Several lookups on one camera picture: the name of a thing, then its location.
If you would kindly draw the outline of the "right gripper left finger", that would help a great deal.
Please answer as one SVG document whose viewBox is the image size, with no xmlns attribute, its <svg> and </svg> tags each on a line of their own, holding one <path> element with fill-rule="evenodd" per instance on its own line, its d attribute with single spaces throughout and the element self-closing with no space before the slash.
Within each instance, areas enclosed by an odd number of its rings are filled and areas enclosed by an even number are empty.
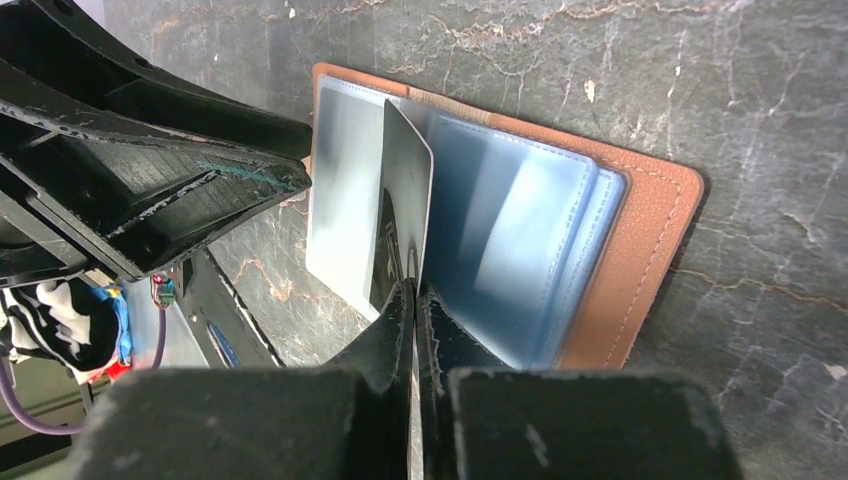
<svg viewBox="0 0 848 480">
<path fill-rule="evenodd" d="M 405 479 L 416 287 L 325 364 L 143 370 L 95 404 L 73 479 Z"/>
</svg>

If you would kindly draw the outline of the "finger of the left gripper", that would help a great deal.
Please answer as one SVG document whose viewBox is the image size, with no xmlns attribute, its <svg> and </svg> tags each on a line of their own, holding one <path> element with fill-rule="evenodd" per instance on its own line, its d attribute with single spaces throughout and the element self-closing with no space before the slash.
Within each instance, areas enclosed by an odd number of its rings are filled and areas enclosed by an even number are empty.
<svg viewBox="0 0 848 480">
<path fill-rule="evenodd" d="M 147 277 L 307 190 L 304 158 L 98 110 L 3 63 L 1 278 Z"/>
<path fill-rule="evenodd" d="M 2 4 L 1 58 L 98 110 L 294 160 L 311 149 L 308 124 L 227 98 L 154 66 L 72 1 Z"/>
</svg>

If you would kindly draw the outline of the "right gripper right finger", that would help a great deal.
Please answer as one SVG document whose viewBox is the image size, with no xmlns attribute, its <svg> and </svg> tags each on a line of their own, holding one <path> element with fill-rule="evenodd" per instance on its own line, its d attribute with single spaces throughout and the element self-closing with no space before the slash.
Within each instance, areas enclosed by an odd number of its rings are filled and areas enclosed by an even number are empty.
<svg viewBox="0 0 848 480">
<path fill-rule="evenodd" d="M 417 342 L 428 479 L 738 479 L 718 409 L 691 378 L 516 370 L 423 285 Z"/>
</svg>

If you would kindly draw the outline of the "brown leather card holder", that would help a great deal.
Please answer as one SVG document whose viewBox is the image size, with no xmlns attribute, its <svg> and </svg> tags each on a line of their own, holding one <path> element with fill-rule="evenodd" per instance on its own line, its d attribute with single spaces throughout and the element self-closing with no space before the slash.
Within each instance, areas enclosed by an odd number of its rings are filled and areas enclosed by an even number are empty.
<svg viewBox="0 0 848 480">
<path fill-rule="evenodd" d="M 704 191 L 695 170 L 328 63 L 433 153 L 422 285 L 514 368 L 618 369 Z"/>
</svg>

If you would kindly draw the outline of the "black card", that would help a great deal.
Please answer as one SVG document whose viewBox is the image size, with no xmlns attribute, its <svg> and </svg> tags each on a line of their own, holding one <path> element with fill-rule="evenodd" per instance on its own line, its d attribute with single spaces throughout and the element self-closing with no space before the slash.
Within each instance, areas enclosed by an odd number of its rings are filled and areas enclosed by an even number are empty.
<svg viewBox="0 0 848 480">
<path fill-rule="evenodd" d="M 422 283 L 433 180 L 433 153 L 410 119 L 384 102 L 377 224 L 368 300 L 380 309 L 393 285 Z"/>
</svg>

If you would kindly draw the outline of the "dark credit card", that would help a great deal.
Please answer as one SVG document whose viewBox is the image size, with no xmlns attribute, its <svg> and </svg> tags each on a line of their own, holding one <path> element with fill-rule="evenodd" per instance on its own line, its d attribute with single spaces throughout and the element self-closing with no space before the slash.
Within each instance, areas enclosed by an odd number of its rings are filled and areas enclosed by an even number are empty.
<svg viewBox="0 0 848 480">
<path fill-rule="evenodd" d="M 379 315 L 370 292 L 387 99 L 328 74 L 317 81 L 305 264 L 369 321 Z"/>
</svg>

